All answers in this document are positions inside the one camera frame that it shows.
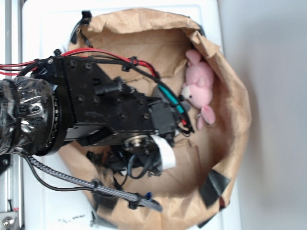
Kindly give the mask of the black wrapped robot arm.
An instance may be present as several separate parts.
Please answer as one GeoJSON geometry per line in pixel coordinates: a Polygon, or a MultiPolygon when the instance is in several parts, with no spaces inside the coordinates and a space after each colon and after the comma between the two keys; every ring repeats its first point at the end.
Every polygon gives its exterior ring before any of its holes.
{"type": "Polygon", "coordinates": [[[132,57],[55,56],[0,82],[0,152],[44,156],[72,141],[128,146],[151,135],[173,144],[192,125],[182,100],[132,57]]]}

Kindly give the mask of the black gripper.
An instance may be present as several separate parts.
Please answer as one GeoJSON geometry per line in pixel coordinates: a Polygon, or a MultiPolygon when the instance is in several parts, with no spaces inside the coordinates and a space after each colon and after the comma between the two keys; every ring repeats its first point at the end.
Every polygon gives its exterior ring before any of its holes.
{"type": "Polygon", "coordinates": [[[101,64],[136,69],[130,62],[86,57],[54,57],[50,81],[54,93],[54,146],[119,146],[131,153],[152,151],[151,135],[173,145],[177,132],[193,132],[180,99],[154,78],[158,94],[148,96],[122,78],[110,78],[101,64]]]}

